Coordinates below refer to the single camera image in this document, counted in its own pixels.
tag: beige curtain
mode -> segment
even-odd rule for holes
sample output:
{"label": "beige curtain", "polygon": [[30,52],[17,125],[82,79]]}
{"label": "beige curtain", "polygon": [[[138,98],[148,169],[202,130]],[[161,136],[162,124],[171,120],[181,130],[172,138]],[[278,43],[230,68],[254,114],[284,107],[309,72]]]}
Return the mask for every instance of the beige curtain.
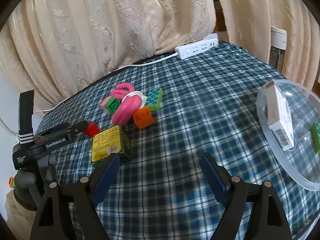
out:
{"label": "beige curtain", "polygon": [[197,41],[213,0],[23,0],[0,33],[0,65],[48,109],[122,65]]}
{"label": "beige curtain", "polygon": [[287,31],[283,74],[312,89],[319,66],[319,25],[301,0],[220,0],[229,41],[268,63],[271,26]]}

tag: green lego block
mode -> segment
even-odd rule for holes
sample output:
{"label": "green lego block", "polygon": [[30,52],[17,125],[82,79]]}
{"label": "green lego block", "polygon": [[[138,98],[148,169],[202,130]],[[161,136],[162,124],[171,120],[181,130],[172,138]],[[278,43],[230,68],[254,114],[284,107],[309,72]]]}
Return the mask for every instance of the green lego block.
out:
{"label": "green lego block", "polygon": [[147,100],[144,104],[150,111],[158,111],[162,100],[162,88],[150,89],[147,94]]}
{"label": "green lego block", "polygon": [[120,104],[121,103],[118,99],[110,98],[109,101],[104,105],[104,107],[109,111],[110,114],[114,114]]}
{"label": "green lego block", "polygon": [[315,122],[311,126],[311,135],[312,135],[315,152],[320,154],[320,123]]}

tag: yellow box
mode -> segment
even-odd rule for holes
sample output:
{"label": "yellow box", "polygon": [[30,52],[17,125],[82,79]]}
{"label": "yellow box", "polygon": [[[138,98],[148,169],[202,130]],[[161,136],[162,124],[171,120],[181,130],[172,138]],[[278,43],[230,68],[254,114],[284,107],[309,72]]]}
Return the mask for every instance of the yellow box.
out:
{"label": "yellow box", "polygon": [[122,124],[116,124],[93,138],[91,163],[96,166],[103,162],[110,153],[117,153],[122,163],[130,157],[130,142]]}

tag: white wall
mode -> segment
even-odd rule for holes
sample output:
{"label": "white wall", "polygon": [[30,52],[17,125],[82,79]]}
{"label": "white wall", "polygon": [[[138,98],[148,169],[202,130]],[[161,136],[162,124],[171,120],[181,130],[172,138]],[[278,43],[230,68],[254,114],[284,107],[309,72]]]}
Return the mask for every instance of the white wall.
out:
{"label": "white wall", "polygon": [[[0,117],[6,125],[13,131],[18,132],[18,102],[19,94],[7,82],[4,73],[0,69]],[[33,114],[33,131],[36,132],[42,117]],[[10,191],[8,186],[9,177],[14,177],[17,171],[13,167],[12,148],[17,144],[16,138],[6,133],[0,126],[0,213],[6,219],[4,202],[7,193]]]}

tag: barcode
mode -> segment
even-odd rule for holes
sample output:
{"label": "barcode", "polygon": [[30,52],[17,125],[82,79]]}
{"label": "barcode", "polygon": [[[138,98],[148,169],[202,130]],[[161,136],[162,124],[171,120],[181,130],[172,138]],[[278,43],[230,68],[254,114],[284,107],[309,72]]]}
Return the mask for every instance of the barcode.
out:
{"label": "barcode", "polygon": [[117,145],[116,146],[112,146],[109,149],[107,149],[107,153],[115,152],[117,150],[118,150],[118,146]]}
{"label": "barcode", "polygon": [[282,146],[287,146],[289,144],[282,129],[275,130],[275,134],[276,134],[278,140],[281,142]]}

